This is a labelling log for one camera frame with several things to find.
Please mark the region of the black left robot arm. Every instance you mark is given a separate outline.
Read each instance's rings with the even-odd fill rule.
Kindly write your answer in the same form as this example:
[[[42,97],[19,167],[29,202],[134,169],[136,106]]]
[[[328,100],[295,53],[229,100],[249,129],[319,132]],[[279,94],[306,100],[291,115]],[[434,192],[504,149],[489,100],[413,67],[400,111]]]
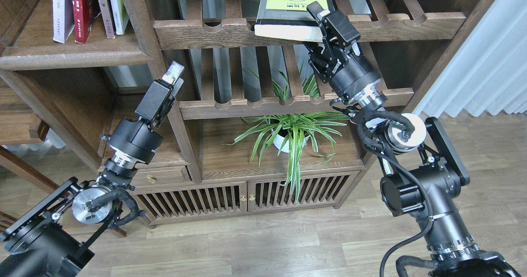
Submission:
[[[135,110],[104,135],[114,155],[94,181],[68,179],[1,234],[9,256],[2,277],[75,277],[93,258],[90,246],[108,229],[144,216],[130,195],[137,164],[149,164],[163,137],[154,131],[173,107],[184,67],[171,63]]]

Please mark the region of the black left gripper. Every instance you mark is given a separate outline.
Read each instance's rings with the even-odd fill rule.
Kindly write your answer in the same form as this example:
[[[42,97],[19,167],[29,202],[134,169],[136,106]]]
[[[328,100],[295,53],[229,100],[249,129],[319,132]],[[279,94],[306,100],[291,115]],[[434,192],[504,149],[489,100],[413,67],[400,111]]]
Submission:
[[[124,117],[107,137],[115,150],[105,165],[149,164],[163,142],[163,137],[153,130],[160,127],[183,84],[181,75],[185,67],[172,61],[161,80],[155,80],[146,91],[135,110],[136,120]]]

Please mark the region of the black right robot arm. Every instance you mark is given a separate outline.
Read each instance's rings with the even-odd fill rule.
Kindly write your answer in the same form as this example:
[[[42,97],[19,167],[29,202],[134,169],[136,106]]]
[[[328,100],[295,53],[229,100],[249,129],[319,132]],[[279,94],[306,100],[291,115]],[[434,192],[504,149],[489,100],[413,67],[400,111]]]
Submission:
[[[377,156],[384,174],[382,201],[393,216],[410,214],[420,227],[387,251],[380,276],[396,249],[424,238],[430,260],[400,256],[395,262],[400,277],[408,275],[407,266],[427,268],[431,277],[518,277],[501,254],[480,249],[463,222],[453,199],[469,184],[469,174],[439,120],[385,110],[386,97],[377,91],[381,75],[352,48],[361,37],[356,28],[340,11],[318,2],[307,11],[322,34],[321,43],[305,42],[310,66],[337,94],[331,106],[346,105],[336,110],[357,125],[364,148]]]

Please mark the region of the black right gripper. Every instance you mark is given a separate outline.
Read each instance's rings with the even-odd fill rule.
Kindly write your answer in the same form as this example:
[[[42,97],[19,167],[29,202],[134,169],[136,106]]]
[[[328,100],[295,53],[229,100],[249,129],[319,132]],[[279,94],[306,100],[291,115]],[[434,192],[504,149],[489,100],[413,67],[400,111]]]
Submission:
[[[376,89],[381,75],[363,54],[356,54],[352,45],[361,37],[340,11],[324,9],[317,1],[307,5],[308,13],[322,32],[322,43],[309,42],[309,65],[328,83],[342,102],[382,102]]]

